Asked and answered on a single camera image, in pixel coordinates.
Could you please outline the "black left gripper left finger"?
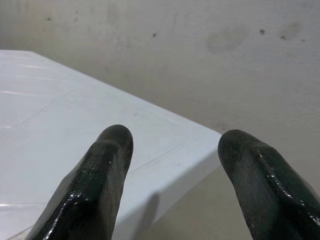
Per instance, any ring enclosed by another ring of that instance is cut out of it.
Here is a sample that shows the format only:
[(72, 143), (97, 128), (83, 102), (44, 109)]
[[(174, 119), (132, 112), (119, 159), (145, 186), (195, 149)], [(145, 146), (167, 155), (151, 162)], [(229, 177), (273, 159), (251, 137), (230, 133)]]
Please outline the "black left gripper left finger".
[(106, 128), (62, 179), (26, 240), (111, 240), (133, 150), (127, 127)]

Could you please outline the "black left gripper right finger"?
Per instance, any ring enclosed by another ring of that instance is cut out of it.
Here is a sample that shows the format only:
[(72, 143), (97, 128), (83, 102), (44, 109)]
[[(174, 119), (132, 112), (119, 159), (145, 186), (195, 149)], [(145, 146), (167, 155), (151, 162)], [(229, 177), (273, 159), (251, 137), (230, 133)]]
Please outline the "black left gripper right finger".
[(218, 156), (253, 240), (320, 240), (320, 196), (275, 148), (232, 129)]

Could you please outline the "white plastic table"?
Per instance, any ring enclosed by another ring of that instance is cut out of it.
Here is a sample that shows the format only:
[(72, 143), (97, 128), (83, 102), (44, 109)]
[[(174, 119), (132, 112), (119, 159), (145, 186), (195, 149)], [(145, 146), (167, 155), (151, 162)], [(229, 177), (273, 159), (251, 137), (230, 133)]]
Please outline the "white plastic table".
[(220, 134), (39, 54), (0, 50), (0, 240), (27, 236), (112, 125), (134, 144), (112, 240), (136, 240), (220, 165)]

